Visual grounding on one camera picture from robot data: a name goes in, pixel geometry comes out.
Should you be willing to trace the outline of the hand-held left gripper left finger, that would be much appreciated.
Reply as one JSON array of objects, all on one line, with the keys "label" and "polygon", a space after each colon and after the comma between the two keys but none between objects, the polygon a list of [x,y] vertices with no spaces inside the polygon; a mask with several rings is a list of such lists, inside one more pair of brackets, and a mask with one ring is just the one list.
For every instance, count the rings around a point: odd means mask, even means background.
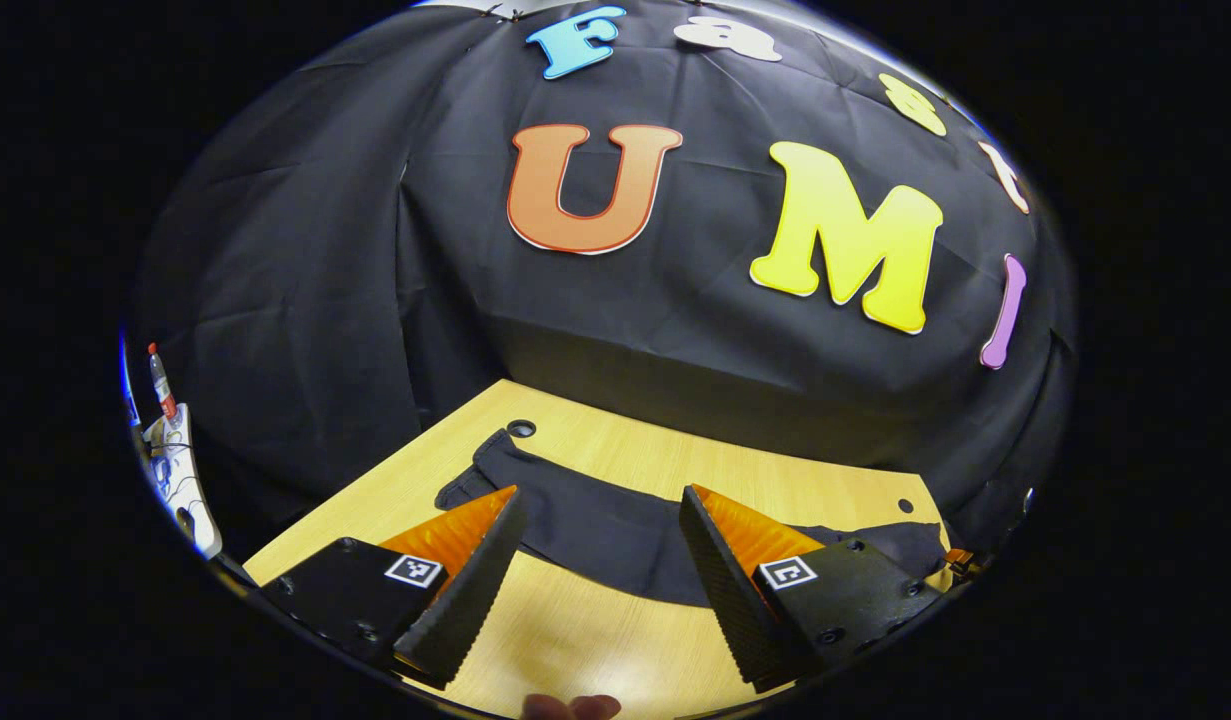
[{"label": "hand-held left gripper left finger", "polygon": [[481,633],[524,524],[518,489],[497,489],[387,542],[334,539],[260,593],[347,656],[443,689]]}]

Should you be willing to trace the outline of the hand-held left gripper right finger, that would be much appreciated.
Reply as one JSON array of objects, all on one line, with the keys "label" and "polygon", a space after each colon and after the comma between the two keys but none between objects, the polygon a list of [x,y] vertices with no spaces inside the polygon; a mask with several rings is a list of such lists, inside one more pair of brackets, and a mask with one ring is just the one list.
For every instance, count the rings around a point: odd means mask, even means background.
[{"label": "hand-held left gripper right finger", "polygon": [[680,528],[740,678],[756,692],[835,673],[943,602],[872,539],[825,544],[698,484]]}]

